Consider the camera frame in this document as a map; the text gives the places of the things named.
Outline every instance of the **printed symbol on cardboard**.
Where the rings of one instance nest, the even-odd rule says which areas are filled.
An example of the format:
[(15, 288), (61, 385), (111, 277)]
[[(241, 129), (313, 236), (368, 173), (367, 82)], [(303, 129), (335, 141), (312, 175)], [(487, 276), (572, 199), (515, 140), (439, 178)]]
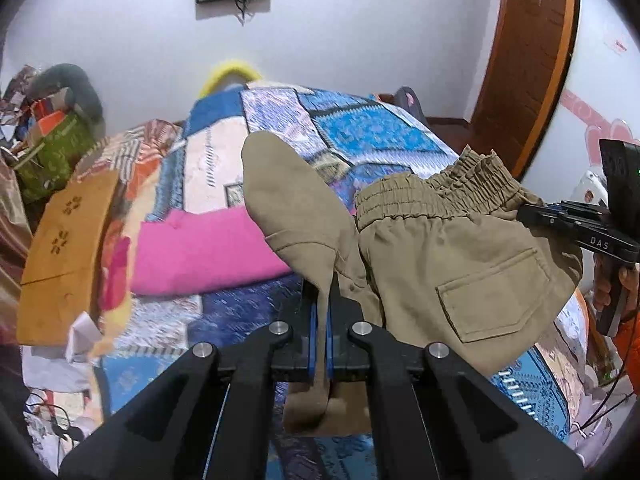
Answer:
[(81, 196), (73, 197), (71, 200), (69, 200), (69, 202), (65, 204), (65, 208), (62, 210), (62, 212), (65, 215), (69, 216), (74, 209), (78, 209), (80, 207), (81, 202), (82, 202)]
[(59, 231), (58, 237), (51, 242), (51, 254), (60, 254), (60, 250), (66, 245), (69, 238), (69, 231)]

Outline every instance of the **green bag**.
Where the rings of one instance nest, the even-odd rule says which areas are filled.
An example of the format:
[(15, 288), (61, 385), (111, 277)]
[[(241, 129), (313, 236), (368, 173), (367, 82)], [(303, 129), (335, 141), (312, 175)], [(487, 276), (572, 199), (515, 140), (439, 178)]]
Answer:
[(94, 144), (86, 123), (69, 113), (49, 135), (11, 164), (18, 174), (24, 203), (63, 189), (80, 158)]

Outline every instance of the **silver screw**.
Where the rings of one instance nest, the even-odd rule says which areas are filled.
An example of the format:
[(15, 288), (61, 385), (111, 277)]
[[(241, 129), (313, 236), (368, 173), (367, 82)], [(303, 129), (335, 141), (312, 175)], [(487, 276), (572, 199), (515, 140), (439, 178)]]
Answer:
[(429, 353), (437, 359), (442, 359), (449, 355), (449, 347), (441, 342), (431, 343)]
[(358, 335), (370, 334), (373, 328), (366, 321), (356, 321), (351, 329)]
[(289, 331), (289, 325), (284, 321), (274, 321), (269, 325), (269, 332), (275, 335), (286, 334)]
[(213, 352), (213, 346), (210, 343), (196, 343), (193, 345), (193, 354), (196, 357), (207, 357)]

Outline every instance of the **brown cardboard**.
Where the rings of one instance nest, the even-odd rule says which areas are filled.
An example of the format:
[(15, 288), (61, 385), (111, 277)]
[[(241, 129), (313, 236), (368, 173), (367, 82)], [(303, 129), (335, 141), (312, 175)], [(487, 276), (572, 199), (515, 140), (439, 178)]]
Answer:
[(22, 274), (17, 338), (24, 345), (65, 345), (81, 312), (96, 319), (97, 266), (118, 173), (73, 182), (54, 194)]

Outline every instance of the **back pocket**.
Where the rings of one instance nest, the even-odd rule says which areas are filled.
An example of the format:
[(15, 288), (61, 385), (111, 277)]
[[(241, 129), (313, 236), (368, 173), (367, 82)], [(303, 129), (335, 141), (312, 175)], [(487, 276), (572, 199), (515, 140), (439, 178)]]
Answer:
[(536, 248), (436, 287), (463, 343), (517, 332), (545, 300), (550, 278)]

